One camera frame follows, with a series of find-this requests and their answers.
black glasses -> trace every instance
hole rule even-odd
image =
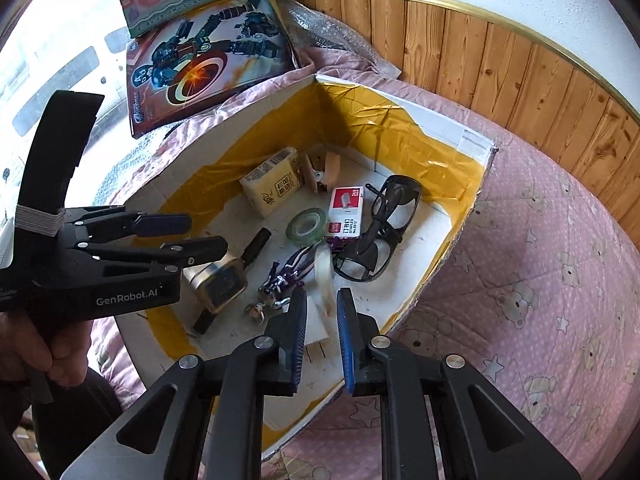
[[[385,271],[422,195],[420,182],[404,175],[391,175],[380,190],[365,187],[376,195],[371,224],[359,239],[334,250],[336,274],[352,282],[372,282]]]

triangular cutout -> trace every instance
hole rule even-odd
[[[489,451],[496,453],[524,440],[524,434],[520,429],[484,391],[471,385],[468,392]]]
[[[116,440],[123,446],[152,454],[158,446],[160,433],[169,408],[175,397],[175,389],[166,386],[140,409],[118,432]]]

captain america shield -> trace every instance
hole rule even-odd
[[[201,95],[220,77],[225,66],[226,54],[219,50],[195,57],[175,75],[167,91],[169,102],[181,105]]]

pink bedsheet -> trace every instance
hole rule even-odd
[[[416,353],[464,355],[575,465],[598,478],[640,416],[640,256],[603,206],[526,142],[442,97],[386,80],[354,55],[310,64],[180,126],[116,196],[122,203],[210,126],[315,71],[432,108],[500,147],[449,261],[394,334]],[[144,387],[113,319],[94,350],[128,406]],[[270,479],[380,478],[380,411],[342,394],[263,467]]]

person's leg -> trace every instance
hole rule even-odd
[[[51,480],[62,473],[121,414],[109,383],[89,368],[84,383],[60,388],[51,404],[34,404],[33,426]]]

